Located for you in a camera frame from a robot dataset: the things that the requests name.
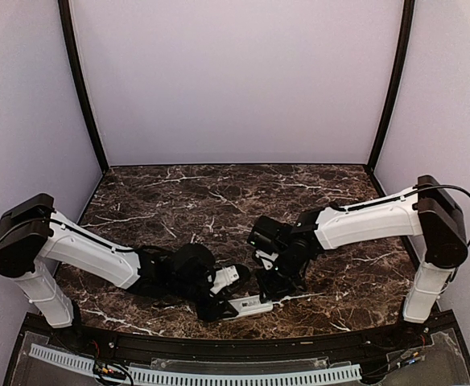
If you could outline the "white remote control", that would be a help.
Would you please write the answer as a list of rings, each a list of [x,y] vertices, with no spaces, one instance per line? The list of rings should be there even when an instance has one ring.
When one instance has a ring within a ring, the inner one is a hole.
[[[258,295],[245,298],[231,299],[229,300],[229,304],[237,311],[237,315],[234,317],[229,317],[229,319],[243,318],[256,314],[263,314],[272,311],[274,308],[272,302],[262,303]]]

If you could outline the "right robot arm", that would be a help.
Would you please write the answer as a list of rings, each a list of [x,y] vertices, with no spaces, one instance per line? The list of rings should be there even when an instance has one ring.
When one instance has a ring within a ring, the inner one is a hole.
[[[293,224],[260,216],[247,242],[262,303],[303,289],[306,269],[319,255],[341,246],[396,236],[422,236],[426,252],[403,303],[402,320],[388,332],[389,343],[404,349],[419,335],[432,306],[468,258],[470,235],[464,213],[449,195],[451,185],[430,175],[396,194],[363,203],[305,211]]]

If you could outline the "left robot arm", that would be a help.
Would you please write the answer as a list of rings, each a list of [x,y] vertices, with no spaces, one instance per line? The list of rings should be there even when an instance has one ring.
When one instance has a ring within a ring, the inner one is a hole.
[[[229,295],[243,281],[245,267],[216,267],[202,244],[177,250],[154,245],[121,246],[74,224],[41,193],[4,212],[0,218],[0,275],[14,281],[60,338],[74,351],[91,343],[78,323],[78,307],[63,293],[43,259],[72,265],[130,294],[167,295],[192,302],[198,319],[215,322],[239,315]]]

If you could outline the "black front rail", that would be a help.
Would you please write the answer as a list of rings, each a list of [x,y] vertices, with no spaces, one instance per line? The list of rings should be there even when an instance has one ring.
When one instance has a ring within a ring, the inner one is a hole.
[[[198,361],[257,362],[310,359],[373,360],[387,352],[405,349],[406,342],[386,342],[391,327],[334,335],[315,335],[293,339],[209,340],[178,339],[122,333],[89,326],[81,327],[84,335],[95,340],[100,353],[109,359],[150,362],[153,359]]]

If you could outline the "right black frame post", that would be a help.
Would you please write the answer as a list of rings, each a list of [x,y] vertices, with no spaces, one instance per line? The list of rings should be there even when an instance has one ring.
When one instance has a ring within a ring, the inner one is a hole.
[[[415,0],[405,0],[402,7],[402,18],[398,32],[398,42],[394,55],[393,67],[390,81],[385,95],[385,101],[378,123],[377,132],[373,141],[373,146],[366,163],[366,170],[369,175],[373,175],[390,127],[398,91],[401,85],[402,74],[406,62],[406,55],[410,42],[410,33],[414,20]]]

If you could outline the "black frame post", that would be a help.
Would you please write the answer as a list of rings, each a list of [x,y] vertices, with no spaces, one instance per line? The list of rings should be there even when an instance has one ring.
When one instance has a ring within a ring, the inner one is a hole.
[[[378,123],[377,132],[373,141],[373,146],[366,163],[366,170],[369,175],[373,175],[390,127],[398,91],[401,85],[402,74],[406,62],[406,55],[410,42],[410,33],[414,20],[415,0],[405,0],[402,7],[402,18],[398,32],[398,42],[394,55],[393,67],[390,81],[385,95],[385,101]]]
[[[72,22],[71,3],[68,0],[58,0],[57,3],[60,13],[60,24],[64,36],[64,44],[68,56],[68,63],[72,73],[80,111],[85,122],[85,127],[87,129],[97,164],[100,167],[101,173],[104,174],[109,170],[109,163],[93,116],[93,109],[80,63],[76,35]]]

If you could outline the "left black frame post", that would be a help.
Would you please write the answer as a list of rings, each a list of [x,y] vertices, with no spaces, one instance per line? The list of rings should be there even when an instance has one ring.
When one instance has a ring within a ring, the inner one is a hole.
[[[76,35],[72,22],[71,3],[68,0],[58,0],[57,3],[60,13],[60,24],[64,36],[64,44],[68,56],[68,63],[72,73],[80,111],[85,122],[85,127],[87,129],[97,164],[100,167],[101,173],[104,174],[109,170],[109,163],[93,116],[93,109],[80,63]]]

